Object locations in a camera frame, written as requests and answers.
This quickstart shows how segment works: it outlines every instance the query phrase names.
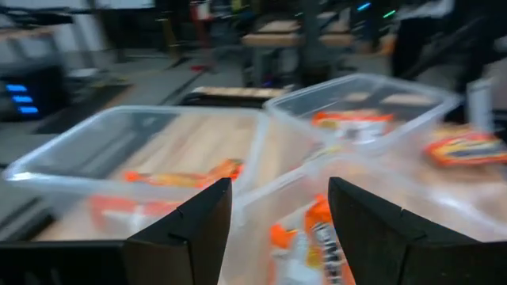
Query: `electronic device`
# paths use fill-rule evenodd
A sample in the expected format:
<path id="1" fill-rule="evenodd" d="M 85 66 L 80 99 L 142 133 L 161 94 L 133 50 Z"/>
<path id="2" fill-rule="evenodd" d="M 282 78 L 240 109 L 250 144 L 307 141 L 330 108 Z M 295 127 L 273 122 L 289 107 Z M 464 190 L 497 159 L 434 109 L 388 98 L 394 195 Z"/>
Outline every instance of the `electronic device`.
<path id="1" fill-rule="evenodd" d="M 0 284 L 216 285 L 231 203 L 223 178 L 123 241 L 0 243 Z"/>
<path id="2" fill-rule="evenodd" d="M 507 242 L 476 241 L 341 178 L 328 195 L 357 285 L 507 283 Z"/>
<path id="3" fill-rule="evenodd" d="M 43 118 L 71 102 L 62 64 L 53 56 L 11 64 L 0 80 L 21 120 Z"/>

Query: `wooden surface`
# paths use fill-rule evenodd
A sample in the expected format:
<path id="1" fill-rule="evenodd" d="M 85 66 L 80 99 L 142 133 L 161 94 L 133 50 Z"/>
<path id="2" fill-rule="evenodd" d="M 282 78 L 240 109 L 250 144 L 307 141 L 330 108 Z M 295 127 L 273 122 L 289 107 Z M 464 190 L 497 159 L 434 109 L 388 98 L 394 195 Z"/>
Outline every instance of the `wooden surface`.
<path id="1" fill-rule="evenodd" d="M 285 89 L 270 88 L 235 88 L 235 87 L 197 87 L 193 93 L 202 93 L 213 96 L 234 96 L 234 97 L 256 97 L 256 98 L 274 98 L 284 95 Z"/>
<path id="2" fill-rule="evenodd" d="M 147 145 L 111 175 L 122 181 L 125 171 L 140 173 L 206 173 L 228 158 L 246 158 L 254 138 L 256 120 L 251 117 L 183 115 L 160 131 Z M 269 183 L 278 173 L 278 132 L 271 127 L 261 161 L 257 185 Z M 49 226 L 37 240 L 89 240 L 125 238 L 129 234 L 107 234 L 96 230 L 90 207 L 83 201 L 61 220 Z"/>
<path id="3" fill-rule="evenodd" d="M 277 46 L 277 47 L 292 47 L 301 41 L 296 33 L 299 25 L 296 21 L 272 21 L 259 29 L 262 34 L 248 34 L 242 38 L 243 44 L 247 46 Z M 348 29 L 346 24 L 340 21 L 332 22 L 327 32 L 346 32 Z M 351 34 L 324 34 L 320 37 L 321 41 L 328 47 L 343 47 L 350 46 L 353 43 L 354 37 Z"/>
<path id="4" fill-rule="evenodd" d="M 54 28 L 51 26 L 33 28 L 30 30 L 19 28 L 3 28 L 0 29 L 0 41 L 14 40 L 28 36 L 44 36 L 45 34 L 52 33 L 53 31 Z"/>
<path id="5" fill-rule="evenodd" d="M 284 21 L 272 21 L 261 27 L 259 32 L 296 32 L 299 29 L 299 25 L 296 21 L 284 20 Z"/>
<path id="6" fill-rule="evenodd" d="M 125 170 L 143 173 L 207 172 L 223 159 L 244 158 L 250 148 L 254 125 L 253 120 L 183 116 L 168 125 L 151 142 L 121 165 L 111 178 L 122 180 L 122 172 Z M 288 170 L 287 167 L 282 168 L 283 149 L 287 147 L 281 146 L 280 142 L 283 139 L 281 136 L 280 129 L 272 124 L 260 157 L 259 173 L 253 188 L 268 184 Z M 439 197 L 438 199 L 446 203 L 463 205 L 463 207 L 458 207 L 456 213 L 460 211 L 469 213 L 471 211 L 469 208 L 473 207 L 486 213 L 490 218 L 507 222 L 507 184 L 498 167 L 441 169 L 425 160 L 414 161 L 407 157 L 391 157 L 389 162 L 390 164 L 386 166 L 396 172 L 402 173 L 408 169 L 409 171 L 405 174 L 411 175 L 409 178 L 415 179 L 423 187 L 424 195 Z M 419 215 L 426 213 L 436 222 L 464 232 L 473 238 L 484 241 L 504 237 L 503 233 L 484 230 L 485 228 L 477 221 L 463 220 L 463 217 L 455 212 L 451 213 L 448 209 L 426 203 L 420 198 L 415 198 L 416 196 L 405 195 L 412 189 L 397 188 L 400 186 L 396 183 L 388 184 L 387 182 L 391 180 L 386 177 L 374 177 L 364 170 L 358 170 L 357 167 L 354 168 L 353 175 L 344 174 L 341 169 L 346 169 L 345 165 L 331 168 L 327 175 L 345 177 L 363 188 L 372 189 L 373 192 L 386 199 L 416 211 Z M 60 222 L 44 231 L 38 240 L 121 238 L 96 231 L 89 216 L 89 209 L 84 203 L 80 203 Z"/>

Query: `clear plastic bin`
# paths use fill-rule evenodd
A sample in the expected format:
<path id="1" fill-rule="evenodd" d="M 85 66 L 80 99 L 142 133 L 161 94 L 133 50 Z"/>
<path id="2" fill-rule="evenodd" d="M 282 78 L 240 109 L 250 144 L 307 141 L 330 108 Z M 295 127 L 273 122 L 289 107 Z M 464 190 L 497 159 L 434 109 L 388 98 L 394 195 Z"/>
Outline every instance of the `clear plastic bin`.
<path id="1" fill-rule="evenodd" d="M 254 186 L 268 125 L 255 110 L 111 108 L 26 154 L 3 176 L 42 193 L 61 218 L 40 239 L 125 238 L 204 188 L 127 182 L 125 173 L 207 173 L 239 159 L 233 189 L 240 196 Z"/>
<path id="2" fill-rule="evenodd" d="M 507 227 L 472 205 L 447 203 L 439 196 L 367 158 L 340 155 L 323 158 L 279 177 L 237 201 L 233 225 L 222 267 L 222 285 L 272 285 L 267 282 L 271 242 L 270 227 L 304 211 L 316 194 L 327 196 L 330 177 L 341 177 L 400 207 L 480 241 L 502 241 Z"/>
<path id="3" fill-rule="evenodd" d="M 282 124 L 297 128 L 328 145 L 337 144 L 335 132 L 314 127 L 317 112 L 374 109 L 393 115 L 390 131 L 360 143 L 370 153 L 383 152 L 400 139 L 421 150 L 424 137 L 446 112 L 458 103 L 448 91 L 373 74 L 352 74 L 301 89 L 265 103 L 267 111 Z"/>

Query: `blue light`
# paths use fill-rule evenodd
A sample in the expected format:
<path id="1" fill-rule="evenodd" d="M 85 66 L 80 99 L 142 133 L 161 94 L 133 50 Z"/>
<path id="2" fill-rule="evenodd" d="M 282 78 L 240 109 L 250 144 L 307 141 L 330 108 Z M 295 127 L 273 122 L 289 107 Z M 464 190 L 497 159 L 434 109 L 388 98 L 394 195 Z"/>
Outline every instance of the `blue light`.
<path id="1" fill-rule="evenodd" d="M 23 85 L 7 84 L 6 88 L 10 92 L 26 92 L 26 91 L 28 91 L 26 89 L 26 87 L 24 87 Z"/>
<path id="2" fill-rule="evenodd" d="M 37 114 L 39 112 L 36 107 L 19 107 L 18 110 L 21 114 Z"/>
<path id="3" fill-rule="evenodd" d="M 371 3 L 370 3 L 370 2 L 365 3 L 365 4 L 361 5 L 361 6 L 359 6 L 359 8 L 357 8 L 357 10 L 358 10 L 358 11 L 362 11 L 362 10 L 364 10 L 364 9 L 368 8 L 370 5 L 371 5 Z"/>
<path id="4" fill-rule="evenodd" d="M 13 96 L 13 101 L 16 103 L 32 103 L 33 99 L 30 96 Z"/>

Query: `white shirt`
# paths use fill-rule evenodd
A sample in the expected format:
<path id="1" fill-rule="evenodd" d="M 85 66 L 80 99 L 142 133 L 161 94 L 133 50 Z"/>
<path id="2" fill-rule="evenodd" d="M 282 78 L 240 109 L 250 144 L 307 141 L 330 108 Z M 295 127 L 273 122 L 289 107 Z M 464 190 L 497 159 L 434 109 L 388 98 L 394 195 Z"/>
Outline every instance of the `white shirt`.
<path id="1" fill-rule="evenodd" d="M 439 2 L 427 2 L 417 8 L 403 6 L 397 13 L 398 20 L 416 17 L 442 18 L 454 9 L 455 0 L 440 0 Z"/>

